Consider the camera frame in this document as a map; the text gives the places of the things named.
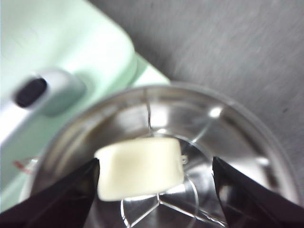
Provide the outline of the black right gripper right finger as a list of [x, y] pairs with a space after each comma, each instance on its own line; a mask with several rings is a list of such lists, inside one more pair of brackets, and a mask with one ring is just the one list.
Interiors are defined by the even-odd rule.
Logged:
[[215, 156], [217, 198], [230, 228], [302, 228], [303, 207], [268, 190]]

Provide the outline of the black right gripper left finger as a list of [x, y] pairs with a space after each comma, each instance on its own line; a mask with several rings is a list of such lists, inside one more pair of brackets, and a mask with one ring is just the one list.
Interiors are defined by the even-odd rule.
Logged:
[[97, 192], [92, 159], [43, 191], [0, 214], [2, 228], [82, 228]]

